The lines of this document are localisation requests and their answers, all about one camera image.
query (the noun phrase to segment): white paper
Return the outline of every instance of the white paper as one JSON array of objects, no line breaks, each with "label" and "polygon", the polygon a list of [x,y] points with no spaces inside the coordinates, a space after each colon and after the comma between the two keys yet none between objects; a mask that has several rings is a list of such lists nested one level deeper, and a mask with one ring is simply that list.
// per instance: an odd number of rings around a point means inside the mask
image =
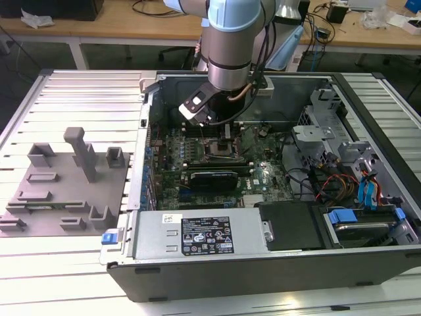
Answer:
[{"label": "white paper", "polygon": [[26,25],[29,25],[31,28],[38,28],[42,26],[52,26],[55,25],[53,22],[53,19],[50,16],[38,16],[38,15],[32,15],[25,11],[22,11],[23,17],[20,18],[20,20],[25,23]]},{"label": "white paper", "polygon": [[182,214],[162,214],[163,224],[180,224],[182,222]]},{"label": "white paper", "polygon": [[387,21],[387,23],[390,24],[390,25],[397,26],[398,28],[402,28],[403,24],[408,22],[410,19],[411,18],[408,17],[408,16],[401,15],[401,14],[395,14]]}]

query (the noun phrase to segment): warning label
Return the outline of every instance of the warning label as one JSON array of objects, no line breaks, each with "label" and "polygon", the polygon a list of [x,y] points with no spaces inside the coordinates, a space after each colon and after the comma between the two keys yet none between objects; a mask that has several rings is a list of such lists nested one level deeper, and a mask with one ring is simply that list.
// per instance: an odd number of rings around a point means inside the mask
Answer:
[{"label": "warning label", "polygon": [[229,217],[182,219],[184,255],[234,253]]}]

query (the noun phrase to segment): blue latch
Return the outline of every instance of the blue latch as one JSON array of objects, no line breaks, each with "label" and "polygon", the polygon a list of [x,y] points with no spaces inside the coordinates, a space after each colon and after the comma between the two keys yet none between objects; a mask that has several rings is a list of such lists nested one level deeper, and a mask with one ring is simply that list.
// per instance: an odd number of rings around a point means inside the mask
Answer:
[{"label": "blue latch", "polygon": [[403,221],[407,216],[405,215],[405,213],[403,212],[403,210],[400,208],[400,207],[397,207],[396,209],[395,209],[395,213],[396,213],[396,216],[397,216],[397,218],[400,220],[400,221]]},{"label": "blue latch", "polygon": [[117,233],[105,232],[103,234],[101,243],[103,245],[117,245],[118,244],[117,235],[118,235]]},{"label": "blue latch", "polygon": [[332,224],[355,223],[358,221],[352,209],[334,209],[328,216]]}]

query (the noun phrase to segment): black object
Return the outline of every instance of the black object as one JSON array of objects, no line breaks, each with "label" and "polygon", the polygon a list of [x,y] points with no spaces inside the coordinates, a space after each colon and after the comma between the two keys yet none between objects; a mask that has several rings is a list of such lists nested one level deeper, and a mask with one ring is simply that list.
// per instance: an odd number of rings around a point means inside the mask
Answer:
[{"label": "black object", "polygon": [[321,212],[315,202],[260,203],[262,221],[269,222],[274,240],[268,250],[321,250],[333,248]]},{"label": "black object", "polygon": [[19,18],[22,8],[38,16],[94,21],[103,3],[104,0],[0,0],[0,15],[2,18]]},{"label": "black object", "polygon": [[346,7],[344,5],[331,4],[329,7],[329,11],[326,15],[326,20],[328,20],[331,23],[341,24],[343,22],[343,19],[345,18],[345,15],[348,12],[348,9],[349,7]]},{"label": "black object", "polygon": [[318,39],[328,39],[330,36],[330,30],[327,28],[317,28],[316,29],[316,36]]},{"label": "black object", "polygon": [[304,24],[305,17],[309,11],[310,0],[301,0],[298,4],[298,12],[301,15],[301,24]]},{"label": "black object", "polygon": [[190,175],[189,187],[198,192],[227,192],[237,188],[236,172],[195,172]]}]

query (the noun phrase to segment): floor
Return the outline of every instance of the floor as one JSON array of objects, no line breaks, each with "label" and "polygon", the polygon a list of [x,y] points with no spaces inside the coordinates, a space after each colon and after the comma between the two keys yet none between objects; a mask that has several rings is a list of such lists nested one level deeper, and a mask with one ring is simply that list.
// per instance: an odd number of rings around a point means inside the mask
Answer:
[{"label": "floor", "polygon": [[[72,55],[66,44],[25,43],[25,50],[42,68],[75,69]],[[161,49],[156,46],[131,46],[132,58],[126,59],[124,47],[120,45],[84,45],[91,69],[180,69],[187,50],[165,54],[158,60]],[[11,46],[7,56],[0,56],[0,131],[4,129],[14,111],[38,74],[37,67],[17,45]],[[415,65],[416,57],[391,56],[384,65],[384,56],[367,55],[362,66],[356,66],[357,54],[326,53],[320,63],[316,56],[317,71],[320,72],[381,72],[404,97],[421,79],[421,67]],[[308,56],[299,71],[310,71],[313,56]],[[421,86],[413,93],[409,103],[421,112]]]}]

